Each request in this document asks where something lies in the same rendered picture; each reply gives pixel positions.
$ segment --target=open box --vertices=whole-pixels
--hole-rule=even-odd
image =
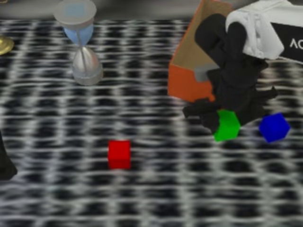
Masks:
[[[170,63],[168,95],[194,102],[200,98],[214,101],[209,81],[198,82],[195,69],[205,64],[214,64],[208,55],[195,43],[195,32],[200,23],[212,14],[227,16],[232,6],[218,0],[202,0],[189,27],[178,45]]]

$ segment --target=hourglass base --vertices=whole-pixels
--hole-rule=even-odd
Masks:
[[[75,81],[80,85],[92,86],[99,83],[103,78],[103,67],[100,65],[94,72],[85,74],[72,67],[72,73]]]

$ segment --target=hourglass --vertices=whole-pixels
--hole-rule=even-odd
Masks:
[[[86,46],[93,35],[96,12],[97,8],[91,0],[63,0],[54,12],[64,33],[78,46],[71,69],[75,81],[81,85],[94,85],[103,78],[102,64]]]

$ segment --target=black and white checkered surface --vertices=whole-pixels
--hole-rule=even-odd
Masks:
[[[53,21],[1,21],[3,139],[19,173],[0,184],[0,227],[303,227],[303,67],[276,61],[260,86],[292,126],[267,144],[258,123],[216,143],[167,96],[187,21],[104,21],[90,47],[97,86],[71,76],[74,45]],[[132,169],[109,170],[107,143],[132,143]]]

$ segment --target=blue cube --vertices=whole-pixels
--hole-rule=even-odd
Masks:
[[[290,130],[290,125],[281,113],[277,113],[264,117],[259,130],[267,143],[271,143],[284,139]]]

